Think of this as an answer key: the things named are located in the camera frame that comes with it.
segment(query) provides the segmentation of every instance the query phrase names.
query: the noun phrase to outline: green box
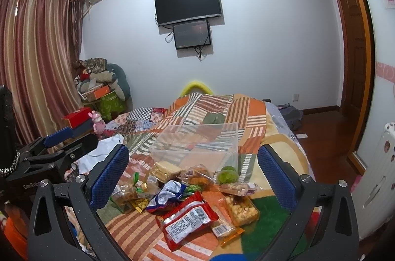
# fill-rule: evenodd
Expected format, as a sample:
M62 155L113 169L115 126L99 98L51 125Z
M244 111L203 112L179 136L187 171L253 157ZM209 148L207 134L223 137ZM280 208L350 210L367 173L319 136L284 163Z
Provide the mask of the green box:
M125 109L126 103L121 101L114 91L101 97L98 103L98 110L105 121L111 121L113 119L111 113L116 112L120 114Z

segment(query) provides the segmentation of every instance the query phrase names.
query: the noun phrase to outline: curtain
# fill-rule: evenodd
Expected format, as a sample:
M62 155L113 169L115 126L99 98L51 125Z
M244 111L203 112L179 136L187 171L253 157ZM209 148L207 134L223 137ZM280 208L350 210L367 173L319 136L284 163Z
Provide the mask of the curtain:
M82 107L69 46L70 0L0 0L0 84L13 93L22 144Z
M70 0L70 46L73 73L79 68L79 55L82 44L82 16L84 13L85 0Z

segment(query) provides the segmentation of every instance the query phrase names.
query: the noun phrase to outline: radiator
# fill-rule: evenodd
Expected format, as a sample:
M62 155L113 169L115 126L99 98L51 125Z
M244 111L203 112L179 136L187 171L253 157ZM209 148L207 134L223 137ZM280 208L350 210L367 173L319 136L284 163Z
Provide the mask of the radiator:
M386 124L372 162L352 193L360 240L395 211L395 123Z

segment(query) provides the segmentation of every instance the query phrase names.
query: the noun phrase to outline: wooden door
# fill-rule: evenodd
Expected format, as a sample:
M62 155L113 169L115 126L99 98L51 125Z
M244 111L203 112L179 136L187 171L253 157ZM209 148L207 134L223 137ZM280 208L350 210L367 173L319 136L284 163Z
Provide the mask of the wooden door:
M341 112L357 122L366 80L366 41L358 0L337 0L344 37L344 84Z

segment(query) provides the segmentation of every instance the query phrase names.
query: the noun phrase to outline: baseboard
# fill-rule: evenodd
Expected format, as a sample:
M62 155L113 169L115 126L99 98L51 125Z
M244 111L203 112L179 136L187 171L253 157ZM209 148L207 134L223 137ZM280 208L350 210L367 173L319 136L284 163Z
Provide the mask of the baseboard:
M302 110L303 114L317 114L317 113L324 113L324 112L331 112L333 110L340 111L340 107L337 105L334 106L327 106L327 107L318 107L318 108L308 108L306 110Z
M351 153L347 154L347 158L350 160L350 162L355 166L357 171L363 175L366 172L366 167L362 164L360 159L357 157L356 152L353 151Z

